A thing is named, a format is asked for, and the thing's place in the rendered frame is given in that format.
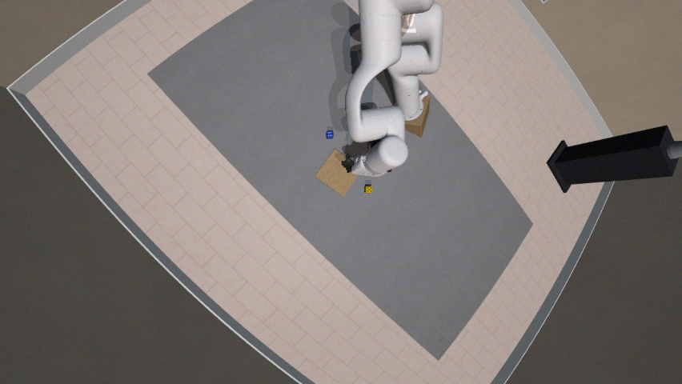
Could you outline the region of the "light orange mat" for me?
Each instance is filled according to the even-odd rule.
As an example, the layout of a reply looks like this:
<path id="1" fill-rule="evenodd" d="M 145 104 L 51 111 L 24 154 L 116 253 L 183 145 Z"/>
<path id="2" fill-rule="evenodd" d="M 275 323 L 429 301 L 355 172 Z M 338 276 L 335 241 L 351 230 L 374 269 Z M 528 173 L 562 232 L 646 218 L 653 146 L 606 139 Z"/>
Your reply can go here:
<path id="1" fill-rule="evenodd" d="M 334 149 L 318 173 L 315 175 L 317 179 L 328 185 L 342 196 L 345 195 L 353 181 L 358 176 L 352 172 L 348 173 L 346 168 L 342 166 L 342 161 L 347 160 L 347 157 Z"/>

